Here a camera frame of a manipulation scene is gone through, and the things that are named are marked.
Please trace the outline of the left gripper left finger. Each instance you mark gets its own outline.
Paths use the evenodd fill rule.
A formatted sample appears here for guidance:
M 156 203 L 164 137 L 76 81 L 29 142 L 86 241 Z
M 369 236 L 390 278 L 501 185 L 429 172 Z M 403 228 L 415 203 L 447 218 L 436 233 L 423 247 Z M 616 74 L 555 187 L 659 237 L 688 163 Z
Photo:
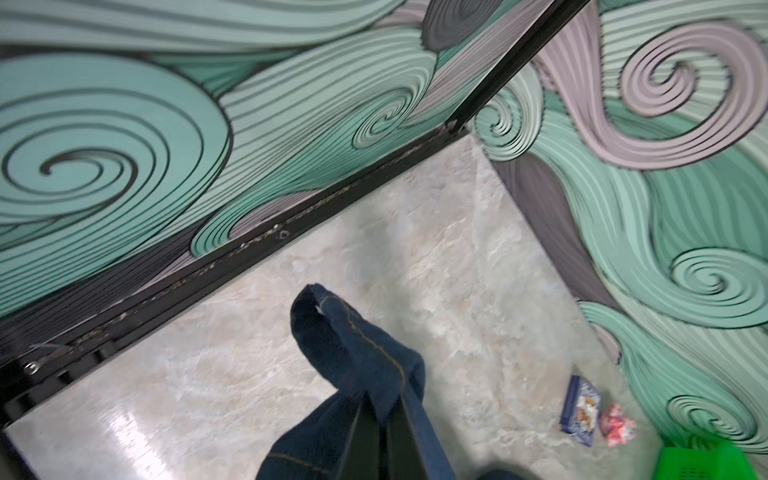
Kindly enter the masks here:
M 337 462 L 336 480 L 376 480 L 380 477 L 380 426 L 371 400 L 365 396 Z

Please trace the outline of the dark blue denim jeans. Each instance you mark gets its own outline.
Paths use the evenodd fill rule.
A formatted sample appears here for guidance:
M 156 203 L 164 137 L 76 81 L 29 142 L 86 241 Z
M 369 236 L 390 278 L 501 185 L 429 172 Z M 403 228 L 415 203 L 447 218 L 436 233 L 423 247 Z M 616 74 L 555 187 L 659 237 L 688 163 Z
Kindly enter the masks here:
M 455 472 L 423 407 L 426 386 L 421 355 L 369 323 L 320 284 L 309 284 L 290 310 L 300 350 L 335 393 L 281 436 L 263 461 L 260 479 L 334 479 L 357 410 L 365 396 L 380 426 L 380 477 L 384 428 L 399 401 L 408 413 L 428 479 Z

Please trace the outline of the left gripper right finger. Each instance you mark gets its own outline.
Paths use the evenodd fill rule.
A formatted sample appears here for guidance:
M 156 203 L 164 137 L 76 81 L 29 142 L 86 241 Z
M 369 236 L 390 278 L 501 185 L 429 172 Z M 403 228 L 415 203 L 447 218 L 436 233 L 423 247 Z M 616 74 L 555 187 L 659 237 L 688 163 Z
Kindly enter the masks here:
M 384 479 L 428 479 L 416 434 L 402 401 L 396 404 L 384 428 L 383 451 Z

